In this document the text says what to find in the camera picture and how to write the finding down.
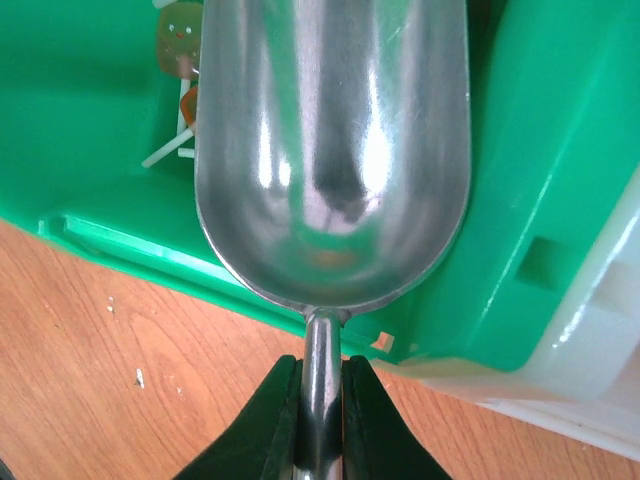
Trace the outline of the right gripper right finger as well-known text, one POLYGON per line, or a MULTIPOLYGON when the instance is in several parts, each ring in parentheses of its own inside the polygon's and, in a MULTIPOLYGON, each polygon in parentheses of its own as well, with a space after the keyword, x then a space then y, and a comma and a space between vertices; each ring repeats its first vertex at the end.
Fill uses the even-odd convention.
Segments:
POLYGON ((343 362, 344 476, 448 479, 420 444, 364 356, 343 362))

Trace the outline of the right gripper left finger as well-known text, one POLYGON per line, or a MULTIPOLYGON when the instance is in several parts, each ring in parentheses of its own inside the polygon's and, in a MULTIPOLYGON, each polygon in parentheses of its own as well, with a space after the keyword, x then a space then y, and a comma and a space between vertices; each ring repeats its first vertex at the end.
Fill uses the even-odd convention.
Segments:
POLYGON ((281 356, 232 424, 178 479, 290 479, 302 362, 281 356))

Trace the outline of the white candy bin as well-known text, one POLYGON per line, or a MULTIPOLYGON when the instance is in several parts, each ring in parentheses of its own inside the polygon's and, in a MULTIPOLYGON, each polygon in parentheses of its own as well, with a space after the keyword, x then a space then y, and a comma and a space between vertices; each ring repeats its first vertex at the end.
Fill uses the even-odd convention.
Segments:
POLYGON ((525 365, 373 366, 632 460, 639 458, 639 176, 633 174, 525 365))

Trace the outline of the metal scoop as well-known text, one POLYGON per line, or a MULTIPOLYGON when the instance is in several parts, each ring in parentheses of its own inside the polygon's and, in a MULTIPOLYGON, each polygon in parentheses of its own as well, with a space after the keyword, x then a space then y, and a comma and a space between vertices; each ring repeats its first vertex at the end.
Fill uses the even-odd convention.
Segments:
POLYGON ((305 321, 298 479, 343 475, 342 327, 420 283, 471 182, 463 1, 208 1, 199 220, 248 289, 305 321))

